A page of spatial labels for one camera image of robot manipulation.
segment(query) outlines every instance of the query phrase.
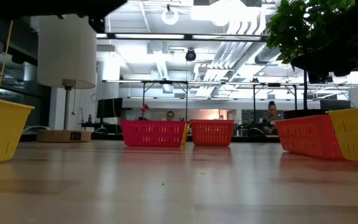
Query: lamp base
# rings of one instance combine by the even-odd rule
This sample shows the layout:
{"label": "lamp base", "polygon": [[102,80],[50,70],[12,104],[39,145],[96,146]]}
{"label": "lamp base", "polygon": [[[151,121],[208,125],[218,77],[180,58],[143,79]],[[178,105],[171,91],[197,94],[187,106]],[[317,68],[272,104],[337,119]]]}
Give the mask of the lamp base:
{"label": "lamp base", "polygon": [[38,130],[37,142],[89,142],[90,131]]}

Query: person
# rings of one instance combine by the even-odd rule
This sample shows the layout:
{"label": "person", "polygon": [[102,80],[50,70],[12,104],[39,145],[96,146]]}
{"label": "person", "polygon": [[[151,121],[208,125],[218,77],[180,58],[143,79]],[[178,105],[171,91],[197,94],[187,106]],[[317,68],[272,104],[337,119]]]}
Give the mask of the person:
{"label": "person", "polygon": [[174,112],[173,111],[168,111],[165,119],[167,121],[173,121],[174,117],[175,117]]}
{"label": "person", "polygon": [[265,134],[277,134],[274,121],[277,120],[277,107],[274,101],[270,101],[267,107],[267,116],[263,119]]}

